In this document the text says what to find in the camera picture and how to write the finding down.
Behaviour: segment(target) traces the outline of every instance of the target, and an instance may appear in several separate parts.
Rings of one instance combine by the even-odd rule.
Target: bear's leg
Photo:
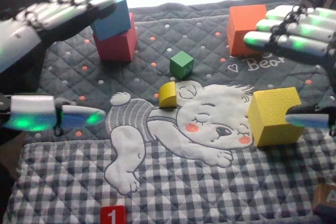
[[[145,146],[140,132],[132,126],[119,126],[111,132],[111,144],[118,157],[105,171],[105,179],[122,195],[139,189],[134,171],[145,157]]]

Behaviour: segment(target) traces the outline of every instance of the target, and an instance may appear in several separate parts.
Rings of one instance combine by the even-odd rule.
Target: bear's ear
[[[176,83],[177,103],[182,106],[203,91],[197,81],[181,81]]]

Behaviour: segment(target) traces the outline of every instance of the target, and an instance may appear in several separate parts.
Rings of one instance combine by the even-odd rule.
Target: blue cube
[[[126,0],[117,0],[114,12],[104,19],[98,19],[91,28],[99,41],[111,38],[131,29],[130,15]]]

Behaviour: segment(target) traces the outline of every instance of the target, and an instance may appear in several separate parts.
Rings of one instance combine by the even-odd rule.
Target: embroidered heart
[[[229,66],[227,66],[227,68],[230,69],[233,72],[238,73],[238,65],[237,64],[229,65]]]

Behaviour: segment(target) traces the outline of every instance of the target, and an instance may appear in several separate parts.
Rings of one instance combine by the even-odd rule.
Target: white bear
[[[104,177],[120,194],[140,188],[134,172],[145,158],[145,142],[157,140],[176,156],[209,166],[231,165],[231,151],[252,144],[247,110],[252,87],[176,83],[176,109],[163,110],[126,92],[111,98],[106,119],[117,159]]]

